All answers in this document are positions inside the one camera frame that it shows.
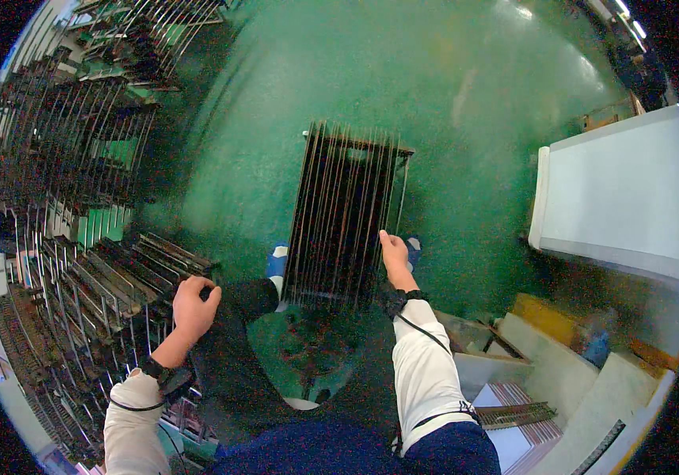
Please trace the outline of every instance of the blue shoe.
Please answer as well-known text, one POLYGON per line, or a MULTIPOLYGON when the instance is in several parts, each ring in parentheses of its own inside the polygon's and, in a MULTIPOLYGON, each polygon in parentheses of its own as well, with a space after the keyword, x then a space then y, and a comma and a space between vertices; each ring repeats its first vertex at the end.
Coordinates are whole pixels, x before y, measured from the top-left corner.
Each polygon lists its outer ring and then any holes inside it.
POLYGON ((421 259, 421 241, 413 234, 405 240, 405 247, 408 248, 408 270, 413 272, 421 259))
POLYGON ((279 241, 273 247, 273 250, 268 254, 268 264, 266 265, 266 277, 273 281, 278 291, 278 308, 277 312, 283 312, 287 309, 287 302, 281 301, 281 290, 284 288, 284 274, 287 271, 287 252, 289 252, 289 243, 279 241))
POLYGON ((284 277, 287 270, 287 252, 289 243, 279 241, 268 254, 268 264, 266 265, 266 277, 284 277))

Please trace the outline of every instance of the hand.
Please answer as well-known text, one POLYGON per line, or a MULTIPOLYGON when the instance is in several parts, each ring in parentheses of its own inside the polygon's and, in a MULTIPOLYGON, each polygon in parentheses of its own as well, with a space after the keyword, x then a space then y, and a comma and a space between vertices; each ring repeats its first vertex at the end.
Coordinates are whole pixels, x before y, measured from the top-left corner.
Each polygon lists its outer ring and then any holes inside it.
POLYGON ((395 289, 418 290, 413 274, 408 270, 408 247, 398 236, 387 234, 385 230, 379 232, 382 244, 382 259, 387 270, 387 278, 395 289))
POLYGON ((221 288, 203 277, 192 276, 181 282, 173 299, 174 331, 183 335, 190 344, 197 342, 215 320, 215 311, 221 301, 221 288), (212 289, 206 302, 200 298, 203 287, 212 289))

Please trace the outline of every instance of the green floor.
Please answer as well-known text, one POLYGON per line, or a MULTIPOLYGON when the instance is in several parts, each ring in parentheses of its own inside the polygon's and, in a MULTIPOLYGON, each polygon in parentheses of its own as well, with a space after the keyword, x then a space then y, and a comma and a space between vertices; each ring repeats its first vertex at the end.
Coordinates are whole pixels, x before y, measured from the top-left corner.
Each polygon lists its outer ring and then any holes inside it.
MULTIPOLYGON (((400 232, 421 237, 416 277, 433 306, 505 312, 517 292, 544 293, 517 238, 533 157, 625 95, 565 5, 245 2, 179 64, 185 90, 162 98, 143 163, 156 202, 135 219, 232 277, 262 277, 289 237, 301 132, 314 119, 378 126, 416 149, 400 232)), ((281 320, 255 330, 261 351, 281 320)))

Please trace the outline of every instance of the white sleeve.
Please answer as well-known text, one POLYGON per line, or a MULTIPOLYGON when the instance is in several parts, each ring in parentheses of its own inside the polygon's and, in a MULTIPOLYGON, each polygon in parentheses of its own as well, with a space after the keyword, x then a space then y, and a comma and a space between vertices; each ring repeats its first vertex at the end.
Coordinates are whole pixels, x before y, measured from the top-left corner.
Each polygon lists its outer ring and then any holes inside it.
MULTIPOLYGON (((449 348, 445 328, 437 321, 428 302, 409 300, 401 314, 449 348)), ((402 434, 401 455, 405 455, 414 443, 447 423, 476 421, 468 413, 458 412, 472 406, 461 393, 456 363, 450 353, 399 317, 396 316, 392 324, 397 339, 392 363, 402 434), (416 427, 439 414, 443 415, 416 427)))
MULTIPOLYGON (((110 391, 110 399, 128 407, 150 407, 160 401, 157 380, 134 369, 110 391)), ((125 410, 113 403, 105 419, 105 467, 108 475, 147 475, 171 472, 157 437, 162 407, 144 412, 125 410)))

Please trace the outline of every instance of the left hand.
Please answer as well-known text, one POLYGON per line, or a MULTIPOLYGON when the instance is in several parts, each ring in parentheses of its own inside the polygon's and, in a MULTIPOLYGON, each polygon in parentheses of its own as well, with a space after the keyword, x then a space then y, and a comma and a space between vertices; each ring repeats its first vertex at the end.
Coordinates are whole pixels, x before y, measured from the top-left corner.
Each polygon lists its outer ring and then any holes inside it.
POLYGON ((216 287, 212 280, 197 276, 184 280, 173 299, 174 331, 182 334, 189 343, 196 343, 210 329, 220 302, 221 288, 216 287), (200 298, 203 287, 212 289, 206 302, 200 298))

